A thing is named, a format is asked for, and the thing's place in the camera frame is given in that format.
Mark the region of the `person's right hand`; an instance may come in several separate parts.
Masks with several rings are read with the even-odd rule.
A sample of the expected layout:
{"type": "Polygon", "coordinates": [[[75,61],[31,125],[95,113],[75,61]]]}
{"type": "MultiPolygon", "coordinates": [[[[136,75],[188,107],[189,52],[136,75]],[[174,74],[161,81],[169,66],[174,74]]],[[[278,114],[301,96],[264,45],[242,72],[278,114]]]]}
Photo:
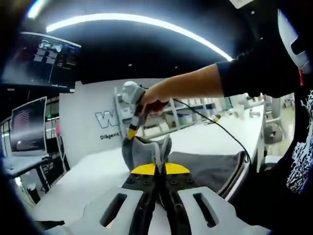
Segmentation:
{"type": "Polygon", "coordinates": [[[146,90],[141,99],[141,116],[161,114],[165,104],[170,100],[168,90],[161,84],[156,84],[146,90]]]}

